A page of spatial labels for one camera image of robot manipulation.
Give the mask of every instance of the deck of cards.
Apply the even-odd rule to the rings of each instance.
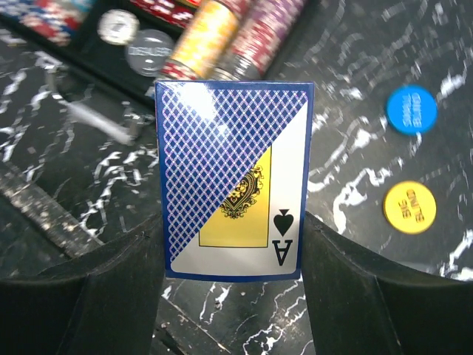
[[[313,83],[158,81],[166,275],[297,279]]]

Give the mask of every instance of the black ornate emblem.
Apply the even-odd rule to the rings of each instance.
[[[263,168],[255,166],[252,168],[233,190],[230,195],[223,201],[220,206],[225,217],[237,219],[243,217],[248,208],[256,203],[256,196],[259,195],[263,187]]]

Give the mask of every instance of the yellow blind button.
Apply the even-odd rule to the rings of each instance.
[[[437,205],[428,188],[415,181],[394,185],[384,198],[384,215],[391,225],[406,234],[426,231],[435,220]]]

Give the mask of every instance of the marble tabletop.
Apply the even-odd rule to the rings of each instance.
[[[473,280],[473,3],[322,0],[311,15],[275,77],[316,83],[307,210],[391,260]],[[53,59],[21,41],[8,47],[6,32],[0,38],[1,159],[105,242],[144,220],[160,203],[152,129],[127,147],[71,123],[44,83]],[[438,122],[424,135],[387,123],[389,94],[409,83],[438,103]],[[133,106],[93,85],[82,99],[116,121]],[[384,195],[403,180],[425,184],[437,201],[434,225],[419,235],[394,230],[383,215]],[[2,276],[61,259],[21,238],[0,243],[0,255]],[[315,353],[302,279],[166,280],[157,327],[190,354]]]

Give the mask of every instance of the blue dealer button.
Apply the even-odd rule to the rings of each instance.
[[[389,97],[387,118],[399,132],[415,135],[431,129],[437,120],[434,97],[422,87],[402,87]]]

